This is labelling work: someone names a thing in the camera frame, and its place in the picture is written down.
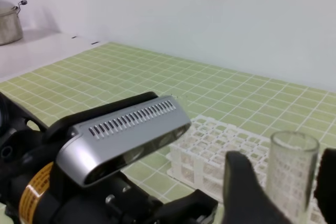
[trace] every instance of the tile grout line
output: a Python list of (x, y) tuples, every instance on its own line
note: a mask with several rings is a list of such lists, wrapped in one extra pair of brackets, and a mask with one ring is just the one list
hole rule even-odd
[(265, 134), (266, 131), (268, 131), (268, 130), (272, 127), (272, 125), (273, 125), (275, 122), (277, 122), (278, 120), (281, 120), (281, 116), (282, 116), (283, 114), (285, 114), (286, 112), (288, 112), (288, 108), (291, 107), (293, 104), (295, 104), (295, 102), (301, 97), (301, 94), (300, 94), (299, 96), (297, 96), (296, 99), (295, 99), (293, 102), (291, 102), (291, 104), (290, 104), (287, 108), (285, 108), (284, 111), (282, 111), (281, 114), (274, 120), (274, 122), (272, 122), (271, 125), (269, 125), (268, 127), (266, 127), (266, 129), (265, 129), (261, 134)]
[(304, 119), (304, 121), (297, 127), (296, 130), (299, 130), (299, 129), (304, 125), (304, 123), (307, 121), (307, 119), (310, 117), (310, 115), (316, 110), (316, 108), (317, 108), (318, 106), (320, 106), (320, 104), (321, 104), (322, 101), (326, 98), (327, 95), (328, 95), (328, 92), (324, 95), (324, 97), (321, 99), (321, 101), (319, 101), (319, 103), (315, 106), (315, 108), (312, 109), (312, 111), (310, 111), (310, 113), (307, 115), (307, 117)]
[[(259, 87), (256, 91), (254, 91), (253, 93), (251, 93), (249, 96), (251, 96), (252, 94), (255, 94), (255, 92), (257, 92), (258, 90), (260, 90), (260, 89), (261, 89), (264, 85), (266, 85), (267, 83), (268, 83), (268, 81), (265, 82), (265, 83), (264, 83), (261, 87)], [(234, 106), (229, 112), (227, 112), (226, 115), (223, 116), (219, 121), (223, 120), (224, 117), (226, 117), (227, 115), (231, 115), (231, 112), (234, 111), (236, 108), (241, 108), (241, 107), (239, 107), (239, 105), (242, 104), (244, 101), (246, 101), (248, 97), (245, 97), (244, 99), (242, 99), (242, 101), (241, 101), (240, 103), (238, 103), (237, 105), (235, 105), (235, 106)]]
[[(232, 74), (236, 74), (236, 75), (239, 75), (239, 76), (243, 76), (243, 75), (241, 75), (241, 74), (239, 74), (240, 72), (238, 72), (238, 71), (236, 71), (235, 73), (232, 73)], [(212, 76), (216, 76), (216, 74), (217, 73), (215, 73), (215, 74), (208, 74), (208, 73), (205, 73), (205, 74), (207, 74), (207, 75), (209, 75), (209, 77), (207, 77), (207, 79), (209, 79), (210, 77), (212, 77)], [(274, 79), (272, 79), (272, 78), (268, 78), (268, 80), (266, 81), (266, 82), (271, 82), (271, 83), (274, 83), (274, 84), (279, 84), (279, 83), (277, 83), (277, 82), (273, 82), (272, 80), (274, 80)], [(254, 84), (250, 84), (250, 83), (246, 83), (246, 84), (248, 84), (248, 85), (251, 85), (251, 86), (253, 86), (253, 87), (258, 87), (258, 88), (260, 88), (260, 86), (257, 86), (257, 85), (254, 85)], [(292, 83), (290, 83), (290, 82), (284, 82), (284, 84), (279, 84), (279, 85), (282, 85), (282, 86), (290, 86)], [(310, 87), (308, 87), (308, 86), (305, 86), (305, 88), (303, 89), (303, 88), (295, 88), (295, 87), (292, 87), (292, 88), (294, 88), (294, 89), (299, 89), (299, 90), (304, 90), (304, 91), (309, 91), (309, 92), (313, 92), (313, 93), (316, 93), (316, 94), (321, 94), (321, 93), (319, 93), (319, 92), (316, 92), (316, 91), (313, 91), (313, 90), (308, 90), (308, 88), (310, 88)], [(317, 100), (314, 100), (314, 99), (311, 99), (311, 98), (306, 98), (306, 97), (303, 97), (303, 98), (305, 98), (305, 99), (308, 99), (308, 100), (310, 100), (310, 101), (317, 101)]]

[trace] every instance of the camera vent slots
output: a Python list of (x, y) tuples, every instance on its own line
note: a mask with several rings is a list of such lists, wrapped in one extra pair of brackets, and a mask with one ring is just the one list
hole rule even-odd
[(101, 139), (118, 132), (127, 130), (128, 128), (145, 123), (158, 116), (168, 114), (176, 110), (176, 107), (171, 101), (163, 101), (148, 107), (144, 107), (137, 111), (128, 113), (126, 115), (108, 120), (106, 122), (96, 124), (89, 127), (89, 131), (96, 139)]

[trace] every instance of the pot handle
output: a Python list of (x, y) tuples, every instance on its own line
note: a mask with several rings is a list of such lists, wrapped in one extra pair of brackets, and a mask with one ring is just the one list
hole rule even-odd
[(21, 12), (21, 5), (26, 5), (28, 4), (28, 1), (26, 0), (22, 0), (18, 3), (18, 8), (16, 8), (16, 15), (19, 15), (19, 13)]

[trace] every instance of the white wall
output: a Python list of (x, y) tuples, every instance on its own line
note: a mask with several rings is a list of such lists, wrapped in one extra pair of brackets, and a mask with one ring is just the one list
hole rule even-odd
[(31, 25), (336, 90), (336, 0), (28, 1)]

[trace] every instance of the clear glass cylinder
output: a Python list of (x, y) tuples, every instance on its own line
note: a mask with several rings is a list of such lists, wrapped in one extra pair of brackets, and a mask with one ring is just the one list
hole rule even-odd
[(271, 136), (266, 194), (293, 224), (307, 222), (319, 142), (299, 132)]

